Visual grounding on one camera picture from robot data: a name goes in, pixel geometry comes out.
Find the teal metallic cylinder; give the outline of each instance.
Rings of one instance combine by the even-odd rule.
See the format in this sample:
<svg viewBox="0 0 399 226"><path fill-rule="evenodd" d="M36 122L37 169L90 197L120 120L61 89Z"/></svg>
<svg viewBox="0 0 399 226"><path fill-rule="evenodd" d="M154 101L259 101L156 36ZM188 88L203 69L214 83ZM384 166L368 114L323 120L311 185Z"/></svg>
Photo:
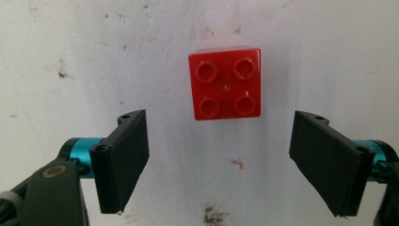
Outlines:
<svg viewBox="0 0 399 226"><path fill-rule="evenodd" d="M79 138L73 145L70 158L77 158L80 162L89 167L90 172L82 178L94 178L93 170L91 169L91 158L88 150L91 146L100 143L102 138Z"/></svg>
<svg viewBox="0 0 399 226"><path fill-rule="evenodd" d="M384 151L382 151L381 147L379 145L371 140L368 139L354 139L352 140L354 143L358 144L359 146L367 147L370 148L375 152L375 158L373 160L373 167L372 167L372 172L379 172L380 169L378 167L378 164L381 162L387 162L387 156L384 154ZM368 181L374 182L375 178L369 176Z"/></svg>

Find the scuffed white surface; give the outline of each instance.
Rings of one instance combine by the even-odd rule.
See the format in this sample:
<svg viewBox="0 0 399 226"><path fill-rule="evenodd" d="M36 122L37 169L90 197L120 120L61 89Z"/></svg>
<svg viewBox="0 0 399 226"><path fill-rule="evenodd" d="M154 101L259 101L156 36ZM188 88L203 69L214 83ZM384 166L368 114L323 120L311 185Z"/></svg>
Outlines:
<svg viewBox="0 0 399 226"><path fill-rule="evenodd" d="M82 182L92 225L203 225L208 204L226 226L372 225L384 186L334 218L288 149L301 109L399 150L398 22L394 0L2 0L0 188L146 108L151 157L125 213L101 215ZM195 121L188 54L242 44L263 51L262 116Z"/></svg>

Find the red stud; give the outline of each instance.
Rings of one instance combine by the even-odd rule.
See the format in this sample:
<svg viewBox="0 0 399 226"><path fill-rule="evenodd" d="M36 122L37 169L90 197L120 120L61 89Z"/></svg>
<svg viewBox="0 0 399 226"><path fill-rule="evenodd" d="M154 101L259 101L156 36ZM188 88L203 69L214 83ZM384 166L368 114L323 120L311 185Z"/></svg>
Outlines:
<svg viewBox="0 0 399 226"><path fill-rule="evenodd" d="M261 115L261 50L202 50L188 57L196 120Z"/></svg>

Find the red lego brick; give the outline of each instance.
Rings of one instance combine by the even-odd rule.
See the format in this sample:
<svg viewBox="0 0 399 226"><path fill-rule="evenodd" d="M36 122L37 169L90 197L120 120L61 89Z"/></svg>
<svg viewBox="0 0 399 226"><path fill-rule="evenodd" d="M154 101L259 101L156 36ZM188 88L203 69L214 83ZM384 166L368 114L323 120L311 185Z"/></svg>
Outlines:
<svg viewBox="0 0 399 226"><path fill-rule="evenodd" d="M261 50L200 50L188 57L198 121L261 115Z"/></svg>

